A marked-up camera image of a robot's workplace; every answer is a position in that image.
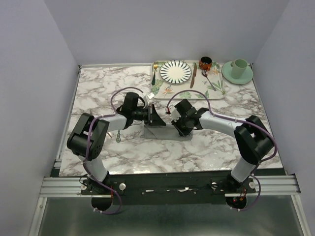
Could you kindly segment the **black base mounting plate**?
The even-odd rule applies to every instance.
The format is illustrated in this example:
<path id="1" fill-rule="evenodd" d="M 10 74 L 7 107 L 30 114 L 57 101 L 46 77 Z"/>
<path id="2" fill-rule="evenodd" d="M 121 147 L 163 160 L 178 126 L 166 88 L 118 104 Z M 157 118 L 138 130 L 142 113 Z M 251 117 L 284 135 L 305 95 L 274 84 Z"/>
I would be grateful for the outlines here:
<path id="1" fill-rule="evenodd" d="M 104 188 L 89 178 L 81 194 L 100 197 L 105 203 L 124 205 L 225 204 L 232 197 L 255 193 L 251 178 L 237 183 L 229 171 L 109 175 Z"/>

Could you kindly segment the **green saucer plate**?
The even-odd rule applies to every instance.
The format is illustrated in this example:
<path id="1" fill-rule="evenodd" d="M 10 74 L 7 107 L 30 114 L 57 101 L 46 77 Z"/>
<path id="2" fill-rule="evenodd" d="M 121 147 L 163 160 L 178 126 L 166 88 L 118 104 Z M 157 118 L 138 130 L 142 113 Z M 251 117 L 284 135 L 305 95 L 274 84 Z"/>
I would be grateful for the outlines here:
<path id="1" fill-rule="evenodd" d="M 253 79 L 253 71 L 252 71 L 249 64 L 240 78 L 238 78 L 238 79 L 233 78 L 232 74 L 231 74 L 232 73 L 232 66 L 230 65 L 231 63 L 232 63 L 232 61 L 229 61 L 221 67 L 222 75 L 229 82 L 236 84 L 236 85 L 244 85 L 244 84 L 249 83 Z"/>

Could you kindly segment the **floral serving tray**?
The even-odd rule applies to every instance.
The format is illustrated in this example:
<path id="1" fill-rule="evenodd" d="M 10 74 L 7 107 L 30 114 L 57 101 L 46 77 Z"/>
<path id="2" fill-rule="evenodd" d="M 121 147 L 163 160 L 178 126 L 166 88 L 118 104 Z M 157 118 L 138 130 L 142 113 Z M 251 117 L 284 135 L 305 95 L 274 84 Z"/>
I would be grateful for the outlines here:
<path id="1" fill-rule="evenodd" d="M 177 99 L 185 98 L 185 99 L 203 99 L 199 93 L 189 92 L 189 89 L 196 90 L 202 94 L 204 94 L 208 99 L 222 99 L 226 95 L 225 84 L 221 74 L 222 65 L 217 63 L 216 61 L 212 62 L 211 70 L 208 71 L 208 78 L 214 85 L 217 91 L 213 91 L 212 87 L 208 80 L 202 75 L 202 70 L 199 68 L 199 62 L 193 60 L 186 60 L 185 62 L 191 67 L 193 73 L 194 63 L 197 65 L 197 72 L 194 81 L 193 88 L 190 88 L 190 79 L 179 85 L 173 85 L 165 82 L 159 73 L 160 67 L 167 61 L 158 60 L 152 63 L 151 66 L 151 77 L 153 77 L 153 64 L 157 63 L 158 68 L 156 70 L 156 83 L 152 86 L 151 82 L 151 91 L 155 94 L 155 99 L 170 99 L 174 94 L 178 93 Z"/>

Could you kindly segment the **grey cloth napkin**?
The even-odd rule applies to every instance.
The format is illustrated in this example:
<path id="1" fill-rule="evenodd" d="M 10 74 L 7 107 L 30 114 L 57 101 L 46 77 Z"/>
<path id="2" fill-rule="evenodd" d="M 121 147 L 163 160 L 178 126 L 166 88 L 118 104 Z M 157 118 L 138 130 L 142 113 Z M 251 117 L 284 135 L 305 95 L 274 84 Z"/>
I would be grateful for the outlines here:
<path id="1" fill-rule="evenodd" d="M 192 132 L 187 136 L 180 136 L 178 130 L 171 124 L 166 126 L 144 125 L 144 138 L 169 141 L 189 141 L 193 137 Z"/>

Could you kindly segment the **green cup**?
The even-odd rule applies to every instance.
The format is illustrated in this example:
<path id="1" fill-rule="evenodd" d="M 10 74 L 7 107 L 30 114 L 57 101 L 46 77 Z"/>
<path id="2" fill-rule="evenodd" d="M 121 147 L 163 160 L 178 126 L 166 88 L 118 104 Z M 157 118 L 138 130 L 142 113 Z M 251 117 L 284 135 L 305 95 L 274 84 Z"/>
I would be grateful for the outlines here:
<path id="1" fill-rule="evenodd" d="M 248 63 L 244 59 L 236 59 L 230 63 L 230 66 L 232 67 L 232 78 L 239 79 L 246 70 Z"/>

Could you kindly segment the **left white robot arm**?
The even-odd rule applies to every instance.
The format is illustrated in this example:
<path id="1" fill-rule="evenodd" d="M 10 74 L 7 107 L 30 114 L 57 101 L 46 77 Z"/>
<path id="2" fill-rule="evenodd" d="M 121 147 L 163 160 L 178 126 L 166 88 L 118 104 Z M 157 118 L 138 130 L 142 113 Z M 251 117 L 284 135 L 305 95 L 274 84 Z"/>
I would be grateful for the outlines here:
<path id="1" fill-rule="evenodd" d="M 99 157 L 107 133 L 129 128 L 134 121 L 143 121 L 149 126 L 166 126 L 157 114 L 155 106 L 148 104 L 137 93 L 128 92 L 123 104 L 113 115 L 95 117 L 83 113 L 73 128 L 67 148 L 80 156 L 88 177 L 93 180 L 92 188 L 98 194 L 110 190 L 109 172 Z"/>

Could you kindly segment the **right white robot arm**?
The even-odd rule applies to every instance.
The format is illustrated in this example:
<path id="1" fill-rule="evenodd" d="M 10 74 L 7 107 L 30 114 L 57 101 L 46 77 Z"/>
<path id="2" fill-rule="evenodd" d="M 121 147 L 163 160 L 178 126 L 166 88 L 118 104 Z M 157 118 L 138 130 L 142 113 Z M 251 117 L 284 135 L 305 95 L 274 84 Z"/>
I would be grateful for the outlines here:
<path id="1" fill-rule="evenodd" d="M 241 159 L 223 181 L 233 193 L 243 189 L 244 182 L 260 165 L 263 157 L 276 147 L 273 137 L 257 116 L 238 119 L 215 114 L 210 108 L 197 110 L 186 99 L 168 107 L 166 111 L 182 137 L 193 130 L 207 129 L 235 138 Z"/>

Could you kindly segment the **gold green-handled fork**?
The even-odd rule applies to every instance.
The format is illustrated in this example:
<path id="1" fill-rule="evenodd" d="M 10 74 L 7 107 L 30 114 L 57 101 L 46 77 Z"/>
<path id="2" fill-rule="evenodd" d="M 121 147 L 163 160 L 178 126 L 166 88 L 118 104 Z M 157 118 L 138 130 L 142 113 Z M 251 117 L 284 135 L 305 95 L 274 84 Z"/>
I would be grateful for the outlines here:
<path id="1" fill-rule="evenodd" d="M 152 77 L 152 81 L 151 81 L 152 86 L 154 86 L 156 83 L 156 70 L 157 70 L 157 68 L 158 68 L 158 64 L 154 63 L 153 64 L 153 69 L 154 69 L 153 70 L 153 77 Z"/>

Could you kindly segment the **copper knife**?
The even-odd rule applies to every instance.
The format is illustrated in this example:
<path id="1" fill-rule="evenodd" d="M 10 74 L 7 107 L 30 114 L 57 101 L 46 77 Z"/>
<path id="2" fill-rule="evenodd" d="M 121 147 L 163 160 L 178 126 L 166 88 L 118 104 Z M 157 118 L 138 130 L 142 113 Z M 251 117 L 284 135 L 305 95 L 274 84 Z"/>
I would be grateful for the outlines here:
<path id="1" fill-rule="evenodd" d="M 193 86 L 194 86 L 196 72 L 197 72 L 197 65 L 196 65 L 196 63 L 194 63 L 193 73 L 192 73 L 191 82 L 190 82 L 190 89 L 193 88 Z"/>

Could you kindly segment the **orange black mug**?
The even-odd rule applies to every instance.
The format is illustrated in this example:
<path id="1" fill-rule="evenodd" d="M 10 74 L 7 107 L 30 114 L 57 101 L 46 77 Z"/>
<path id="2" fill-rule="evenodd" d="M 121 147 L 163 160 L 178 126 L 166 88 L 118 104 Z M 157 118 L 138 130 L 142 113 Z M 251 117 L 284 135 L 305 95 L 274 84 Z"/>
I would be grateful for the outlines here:
<path id="1" fill-rule="evenodd" d="M 199 61 L 199 68 L 201 70 L 210 71 L 212 67 L 212 59 L 210 57 L 202 57 Z"/>

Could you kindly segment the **striped white plate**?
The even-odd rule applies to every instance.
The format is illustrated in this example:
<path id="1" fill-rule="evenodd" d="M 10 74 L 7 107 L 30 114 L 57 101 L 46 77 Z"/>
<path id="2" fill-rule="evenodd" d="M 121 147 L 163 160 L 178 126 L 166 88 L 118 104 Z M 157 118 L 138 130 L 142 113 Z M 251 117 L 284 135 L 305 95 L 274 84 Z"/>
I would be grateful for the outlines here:
<path id="1" fill-rule="evenodd" d="M 192 76 L 191 67 L 181 60 L 170 60 L 165 62 L 159 69 L 161 78 L 173 85 L 187 82 Z"/>

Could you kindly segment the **iridescent gold spoon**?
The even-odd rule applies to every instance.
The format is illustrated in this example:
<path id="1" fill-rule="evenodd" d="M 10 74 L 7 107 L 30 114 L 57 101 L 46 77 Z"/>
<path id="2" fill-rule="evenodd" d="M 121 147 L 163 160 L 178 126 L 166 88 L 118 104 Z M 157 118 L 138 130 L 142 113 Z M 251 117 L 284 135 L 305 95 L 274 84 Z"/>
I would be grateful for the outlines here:
<path id="1" fill-rule="evenodd" d="M 120 142 L 121 142 L 121 131 L 120 131 L 120 130 L 118 130 L 118 132 L 117 132 L 116 142 L 117 142 L 117 143 L 120 143 Z"/>

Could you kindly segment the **silver spoon on tray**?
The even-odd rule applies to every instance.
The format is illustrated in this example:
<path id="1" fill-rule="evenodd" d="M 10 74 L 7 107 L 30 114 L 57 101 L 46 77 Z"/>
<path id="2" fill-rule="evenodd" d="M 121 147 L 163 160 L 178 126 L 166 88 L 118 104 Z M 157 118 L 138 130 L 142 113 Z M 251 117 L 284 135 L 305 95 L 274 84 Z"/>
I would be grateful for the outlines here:
<path id="1" fill-rule="evenodd" d="M 210 86 L 212 87 L 213 91 L 217 91 L 210 79 L 208 78 L 208 71 L 207 70 L 202 70 L 202 75 L 208 80 L 210 83 Z"/>

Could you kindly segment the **aluminium frame rail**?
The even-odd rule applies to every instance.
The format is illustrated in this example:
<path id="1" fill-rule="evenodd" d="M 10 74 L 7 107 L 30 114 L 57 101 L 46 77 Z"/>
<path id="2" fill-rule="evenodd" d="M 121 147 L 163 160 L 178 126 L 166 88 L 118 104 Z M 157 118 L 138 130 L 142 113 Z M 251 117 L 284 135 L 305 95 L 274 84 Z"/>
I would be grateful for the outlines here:
<path id="1" fill-rule="evenodd" d="M 295 176 L 258 176 L 255 189 L 261 190 L 262 196 L 299 195 L 301 193 Z M 40 197 L 71 198 L 84 197 L 77 177 L 46 177 L 42 182 Z"/>

